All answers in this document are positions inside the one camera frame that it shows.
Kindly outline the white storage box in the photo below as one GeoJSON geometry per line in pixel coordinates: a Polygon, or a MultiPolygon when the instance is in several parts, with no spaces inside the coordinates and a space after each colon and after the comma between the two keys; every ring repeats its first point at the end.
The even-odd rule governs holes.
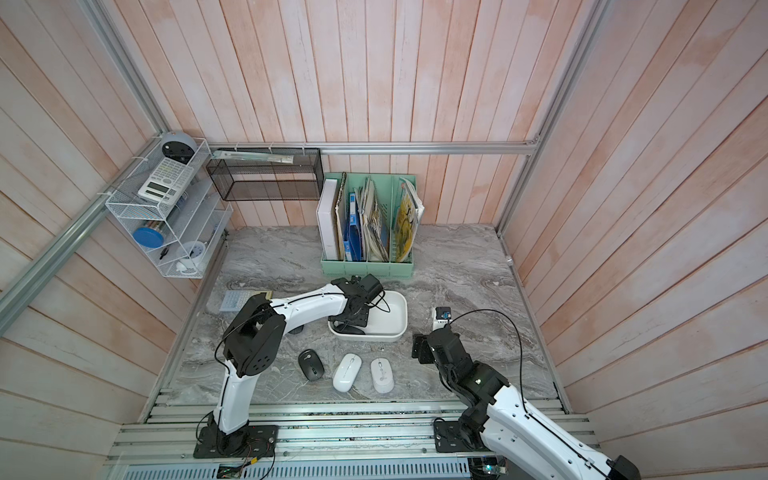
{"type": "Polygon", "coordinates": [[[367,342],[395,342],[402,337],[408,326],[408,307],[405,297],[387,290],[382,300],[366,311],[365,326],[334,321],[329,330],[341,339],[367,342]]]}

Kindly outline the white mouse with label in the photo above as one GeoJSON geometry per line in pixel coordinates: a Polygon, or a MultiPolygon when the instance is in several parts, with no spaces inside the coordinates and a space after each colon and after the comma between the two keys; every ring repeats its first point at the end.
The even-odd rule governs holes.
{"type": "Polygon", "coordinates": [[[386,358],[376,358],[370,364],[371,376],[376,392],[388,394],[394,389],[394,375],[390,362],[386,358]]]}

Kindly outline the dark grey mouse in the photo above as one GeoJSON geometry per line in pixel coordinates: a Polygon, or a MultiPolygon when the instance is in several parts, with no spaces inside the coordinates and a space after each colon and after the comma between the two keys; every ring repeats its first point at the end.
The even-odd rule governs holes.
{"type": "Polygon", "coordinates": [[[325,374],[323,362],[313,349],[306,349],[299,354],[298,365],[308,381],[320,380],[325,374]]]}

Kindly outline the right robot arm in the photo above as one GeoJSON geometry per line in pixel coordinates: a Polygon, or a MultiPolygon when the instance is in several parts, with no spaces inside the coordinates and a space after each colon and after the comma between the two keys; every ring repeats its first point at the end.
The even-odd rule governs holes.
{"type": "Polygon", "coordinates": [[[412,356],[433,364],[466,409],[458,420],[433,421],[440,453],[488,450],[535,479],[639,479],[624,456],[613,459],[578,440],[526,400],[493,367],[475,361],[449,326],[413,336],[412,356]]]}

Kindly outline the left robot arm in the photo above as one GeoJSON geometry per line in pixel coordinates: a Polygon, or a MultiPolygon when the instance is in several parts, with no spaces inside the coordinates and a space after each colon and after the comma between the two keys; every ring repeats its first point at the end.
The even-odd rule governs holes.
{"type": "Polygon", "coordinates": [[[358,330],[369,311],[384,300],[385,290],[373,275],[338,278],[311,292],[270,300],[249,298],[225,330],[214,354],[225,368],[221,396],[204,429],[203,441],[232,456],[247,444],[249,408],[259,375],[272,365],[285,334],[317,320],[358,330]]]}

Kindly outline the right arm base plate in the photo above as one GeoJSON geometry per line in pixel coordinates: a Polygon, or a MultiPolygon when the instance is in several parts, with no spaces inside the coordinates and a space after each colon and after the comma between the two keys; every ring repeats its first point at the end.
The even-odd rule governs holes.
{"type": "Polygon", "coordinates": [[[479,447],[468,441],[462,433],[459,421],[436,418],[432,422],[435,450],[438,453],[463,453],[478,451],[479,447]]]}

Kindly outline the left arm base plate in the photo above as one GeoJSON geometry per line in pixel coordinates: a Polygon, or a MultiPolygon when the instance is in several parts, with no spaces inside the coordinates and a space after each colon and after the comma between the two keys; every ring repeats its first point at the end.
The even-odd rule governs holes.
{"type": "Polygon", "coordinates": [[[223,434],[215,424],[207,425],[201,430],[193,457],[273,457],[278,429],[277,425],[246,425],[231,434],[223,434]]]}

